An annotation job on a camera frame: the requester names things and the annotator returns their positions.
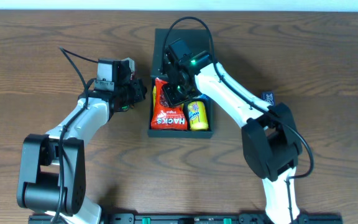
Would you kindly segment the red Hacks candy bag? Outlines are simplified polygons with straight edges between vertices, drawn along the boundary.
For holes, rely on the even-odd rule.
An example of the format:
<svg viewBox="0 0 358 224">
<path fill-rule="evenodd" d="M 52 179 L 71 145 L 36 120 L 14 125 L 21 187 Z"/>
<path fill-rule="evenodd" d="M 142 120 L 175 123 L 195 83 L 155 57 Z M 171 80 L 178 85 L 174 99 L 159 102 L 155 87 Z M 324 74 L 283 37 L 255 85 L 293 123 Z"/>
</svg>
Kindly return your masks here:
<svg viewBox="0 0 358 224">
<path fill-rule="evenodd" d="M 155 79 L 157 96 L 153 117 L 150 122 L 151 129 L 185 131 L 188 128 L 188 123 L 183 112 L 183 105 L 170 107 L 165 99 L 162 87 L 167 83 L 165 80 Z"/>
</svg>

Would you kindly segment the blue Eclipse mint tin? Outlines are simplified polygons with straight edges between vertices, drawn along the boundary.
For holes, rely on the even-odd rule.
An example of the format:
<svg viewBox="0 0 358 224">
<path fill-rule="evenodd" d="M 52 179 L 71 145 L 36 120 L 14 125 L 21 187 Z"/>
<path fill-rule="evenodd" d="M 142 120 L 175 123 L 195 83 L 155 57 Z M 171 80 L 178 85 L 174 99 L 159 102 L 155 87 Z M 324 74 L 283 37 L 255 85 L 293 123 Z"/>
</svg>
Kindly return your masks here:
<svg viewBox="0 0 358 224">
<path fill-rule="evenodd" d="M 261 99 L 269 103 L 270 105 L 275 105 L 275 96 L 272 91 L 264 91 L 261 94 Z"/>
</svg>

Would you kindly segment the yellow snack bag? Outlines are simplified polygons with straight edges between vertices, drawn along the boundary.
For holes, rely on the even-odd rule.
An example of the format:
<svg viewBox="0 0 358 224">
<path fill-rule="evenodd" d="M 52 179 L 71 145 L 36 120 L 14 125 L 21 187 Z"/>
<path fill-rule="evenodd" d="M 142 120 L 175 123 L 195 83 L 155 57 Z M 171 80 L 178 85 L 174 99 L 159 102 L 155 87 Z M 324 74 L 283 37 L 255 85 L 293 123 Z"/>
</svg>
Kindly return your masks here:
<svg viewBox="0 0 358 224">
<path fill-rule="evenodd" d="M 154 86 L 153 90 L 152 90 L 152 103 L 153 103 L 153 110 L 155 108 L 155 100 L 156 100 L 156 96 L 157 96 L 157 87 Z"/>
</svg>

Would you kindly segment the blue Oreo cookie pack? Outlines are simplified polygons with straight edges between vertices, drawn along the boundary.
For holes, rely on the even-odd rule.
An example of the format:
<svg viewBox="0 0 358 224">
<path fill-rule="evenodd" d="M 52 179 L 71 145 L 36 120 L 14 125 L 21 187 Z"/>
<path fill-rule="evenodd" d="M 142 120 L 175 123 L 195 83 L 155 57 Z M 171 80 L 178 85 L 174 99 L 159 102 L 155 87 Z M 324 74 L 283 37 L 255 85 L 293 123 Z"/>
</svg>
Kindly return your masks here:
<svg viewBox="0 0 358 224">
<path fill-rule="evenodd" d="M 196 96 L 194 98 L 194 100 L 196 100 L 196 101 L 209 101 L 209 97 L 207 95 L 205 95 L 205 94 L 201 94 L 199 96 Z"/>
</svg>

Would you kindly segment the yellow candy roll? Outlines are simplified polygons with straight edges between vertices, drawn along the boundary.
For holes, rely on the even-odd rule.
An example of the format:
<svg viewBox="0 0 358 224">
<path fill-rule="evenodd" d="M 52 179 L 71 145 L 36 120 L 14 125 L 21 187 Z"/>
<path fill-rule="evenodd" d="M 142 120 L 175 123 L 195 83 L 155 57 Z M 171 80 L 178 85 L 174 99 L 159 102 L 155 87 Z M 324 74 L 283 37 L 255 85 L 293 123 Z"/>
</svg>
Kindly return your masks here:
<svg viewBox="0 0 358 224">
<path fill-rule="evenodd" d="M 202 101 L 193 101 L 188 104 L 188 118 L 192 131 L 206 131 L 209 129 L 206 108 Z"/>
</svg>

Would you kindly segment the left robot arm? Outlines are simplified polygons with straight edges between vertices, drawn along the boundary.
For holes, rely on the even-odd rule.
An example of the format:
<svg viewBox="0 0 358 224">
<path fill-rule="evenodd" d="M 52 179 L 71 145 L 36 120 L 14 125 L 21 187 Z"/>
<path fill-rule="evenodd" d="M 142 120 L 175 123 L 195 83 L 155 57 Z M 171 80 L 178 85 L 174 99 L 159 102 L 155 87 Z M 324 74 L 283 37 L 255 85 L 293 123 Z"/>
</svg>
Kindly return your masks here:
<svg viewBox="0 0 358 224">
<path fill-rule="evenodd" d="M 22 145 L 17 204 L 46 214 L 52 223 L 100 223 L 102 208 L 86 196 L 85 146 L 114 113 L 143 101 L 147 89 L 136 79 L 131 58 L 97 62 L 75 109 L 45 134 Z"/>
</svg>

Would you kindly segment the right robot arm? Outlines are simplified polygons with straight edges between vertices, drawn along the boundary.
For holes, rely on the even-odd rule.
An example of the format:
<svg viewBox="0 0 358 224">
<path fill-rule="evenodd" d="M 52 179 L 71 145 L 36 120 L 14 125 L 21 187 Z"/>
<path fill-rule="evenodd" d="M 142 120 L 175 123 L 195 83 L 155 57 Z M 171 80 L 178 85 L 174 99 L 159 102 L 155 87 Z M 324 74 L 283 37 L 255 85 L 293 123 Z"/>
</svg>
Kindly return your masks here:
<svg viewBox="0 0 358 224">
<path fill-rule="evenodd" d="M 266 215 L 273 223 L 294 222 L 300 210 L 293 181 L 303 138 L 289 107 L 253 95 L 225 71 L 213 51 L 195 55 L 181 39 L 164 46 L 162 70 L 168 77 L 163 93 L 170 106 L 206 95 L 237 123 L 244 159 L 262 179 Z"/>
</svg>

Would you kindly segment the KitKat Milo chunky bar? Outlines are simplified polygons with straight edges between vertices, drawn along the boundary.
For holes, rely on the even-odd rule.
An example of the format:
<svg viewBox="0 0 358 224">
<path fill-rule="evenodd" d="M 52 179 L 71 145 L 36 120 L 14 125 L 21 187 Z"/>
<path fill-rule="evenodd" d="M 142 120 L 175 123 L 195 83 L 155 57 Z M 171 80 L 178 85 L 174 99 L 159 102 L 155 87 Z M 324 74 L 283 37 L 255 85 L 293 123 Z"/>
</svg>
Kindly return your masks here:
<svg viewBox="0 0 358 224">
<path fill-rule="evenodd" d="M 126 58 L 126 60 L 129 62 L 129 68 L 131 70 L 131 80 L 135 79 L 135 62 L 131 58 Z"/>
</svg>

